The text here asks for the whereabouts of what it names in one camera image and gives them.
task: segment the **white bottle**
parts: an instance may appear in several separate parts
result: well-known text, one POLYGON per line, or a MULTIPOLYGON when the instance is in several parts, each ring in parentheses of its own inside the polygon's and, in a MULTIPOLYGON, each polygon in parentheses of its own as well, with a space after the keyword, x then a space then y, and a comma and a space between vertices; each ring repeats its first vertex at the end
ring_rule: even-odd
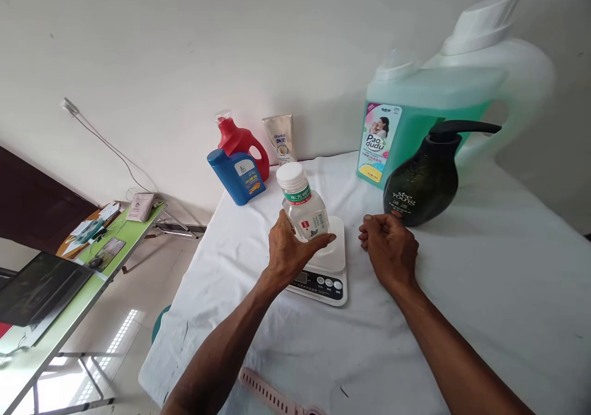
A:
POLYGON ((306 171, 300 163, 287 163, 277 170, 277 182, 283 189, 283 208, 296 236, 309 241, 329 232, 328 215, 320 195, 310 189, 306 171))
POLYGON ((520 39, 508 38, 511 15, 519 0, 486 0, 460 14, 453 34, 424 68, 479 66, 507 70, 496 94, 509 116, 491 137, 472 134, 456 156, 460 183, 468 183, 482 163, 490 163, 499 150, 522 134, 537 119, 554 88, 556 74, 546 54, 520 39))

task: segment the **product label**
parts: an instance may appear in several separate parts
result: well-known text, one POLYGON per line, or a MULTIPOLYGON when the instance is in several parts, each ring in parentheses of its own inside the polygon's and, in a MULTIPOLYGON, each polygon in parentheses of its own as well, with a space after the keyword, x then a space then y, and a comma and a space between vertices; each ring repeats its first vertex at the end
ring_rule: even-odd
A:
POLYGON ((310 200, 310 198, 312 197, 312 194, 310 193, 310 184, 308 184, 304 190, 302 190, 298 193, 283 192, 283 194, 285 195, 287 202, 291 203, 291 204, 307 203, 310 200))
POLYGON ((249 159, 243 159, 234 164, 234 168, 244 183, 248 194, 255 195, 254 192, 260 189, 261 181, 254 163, 249 159))
POLYGON ((301 218, 298 222, 300 232, 306 240, 328 232, 328 217, 325 211, 316 212, 301 218))
POLYGON ((412 207, 416 204, 416 201, 405 192, 396 192, 389 199, 388 204, 397 212, 411 214, 412 207))
POLYGON ((357 170, 372 181, 382 179, 401 115, 400 106, 367 103, 357 170))
POLYGON ((296 159, 291 155, 289 147, 287 146, 287 135, 273 135, 273 140, 275 140, 275 151, 277 152, 279 165, 282 166, 287 163, 294 163, 296 159))

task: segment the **pink watch strap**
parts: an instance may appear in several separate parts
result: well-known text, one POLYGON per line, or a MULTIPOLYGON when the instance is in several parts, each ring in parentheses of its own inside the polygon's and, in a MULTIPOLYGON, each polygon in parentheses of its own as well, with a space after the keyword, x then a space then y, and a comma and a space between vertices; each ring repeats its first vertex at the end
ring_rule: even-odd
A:
POLYGON ((251 390, 262 402, 275 411, 285 415, 323 415, 316 409, 306 411, 285 395, 268 385, 255 371, 242 367, 239 374, 240 382, 251 390))

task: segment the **floor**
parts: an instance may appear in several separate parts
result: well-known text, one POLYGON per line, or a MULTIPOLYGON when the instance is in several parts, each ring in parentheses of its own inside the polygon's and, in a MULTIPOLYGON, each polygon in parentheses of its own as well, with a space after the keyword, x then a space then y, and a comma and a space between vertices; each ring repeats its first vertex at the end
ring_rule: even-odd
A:
MULTIPOLYGON (((87 365, 106 396, 119 397, 111 406, 91 409, 89 415, 154 415, 160 408, 143 391, 137 376, 151 345, 154 323, 172 303, 201 240, 165 235, 144 240, 96 305, 62 348, 63 352, 108 352, 98 358, 107 379, 90 360, 87 365)), ((55 358, 39 380, 41 412, 98 399, 89 378, 71 358, 55 358)), ((32 391, 14 415, 33 413, 32 391)))

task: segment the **digital kitchen scale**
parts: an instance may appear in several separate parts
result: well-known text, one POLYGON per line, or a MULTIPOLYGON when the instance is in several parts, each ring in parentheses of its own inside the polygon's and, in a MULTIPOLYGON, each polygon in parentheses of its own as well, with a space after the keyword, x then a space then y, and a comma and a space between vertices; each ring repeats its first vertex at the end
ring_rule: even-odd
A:
POLYGON ((335 216, 329 216, 328 221, 337 239, 312 257, 287 290, 340 307, 347 302, 345 224, 335 216))

